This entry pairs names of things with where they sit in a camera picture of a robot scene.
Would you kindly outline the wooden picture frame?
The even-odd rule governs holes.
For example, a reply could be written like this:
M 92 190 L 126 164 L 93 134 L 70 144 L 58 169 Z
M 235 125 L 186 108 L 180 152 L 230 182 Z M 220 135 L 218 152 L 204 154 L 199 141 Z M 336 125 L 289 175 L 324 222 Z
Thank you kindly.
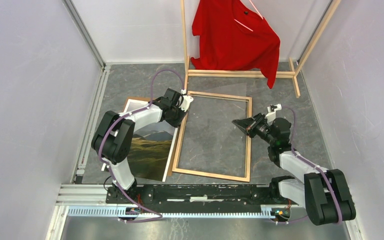
M 248 183 L 251 180 L 251 138 L 240 132 L 187 133 L 185 122 L 189 113 L 178 130 L 172 172 Z

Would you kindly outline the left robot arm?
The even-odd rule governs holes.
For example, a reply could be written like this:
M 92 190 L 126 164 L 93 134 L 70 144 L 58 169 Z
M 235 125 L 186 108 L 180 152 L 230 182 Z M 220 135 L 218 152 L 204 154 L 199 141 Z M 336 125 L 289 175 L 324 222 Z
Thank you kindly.
M 122 113 L 107 111 L 95 131 L 91 147 L 109 168 L 113 183 L 119 188 L 118 197 L 125 204 L 133 203 L 137 190 L 128 155 L 135 131 L 148 125 L 167 122 L 172 127 L 181 125 L 194 98 L 185 90 L 168 88 L 164 96 L 151 99 L 144 106 Z

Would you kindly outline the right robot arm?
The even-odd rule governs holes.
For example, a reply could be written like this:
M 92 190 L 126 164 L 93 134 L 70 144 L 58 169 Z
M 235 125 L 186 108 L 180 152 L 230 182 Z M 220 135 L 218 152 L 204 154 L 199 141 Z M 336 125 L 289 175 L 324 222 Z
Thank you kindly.
M 261 114 L 232 123 L 250 138 L 259 137 L 268 144 L 269 159 L 291 176 L 272 179 L 269 199 L 282 204 L 287 199 L 306 210 L 316 226 L 340 224 L 357 216 L 345 174 L 339 169 L 321 167 L 303 157 L 294 147 L 295 124 L 282 117 Z

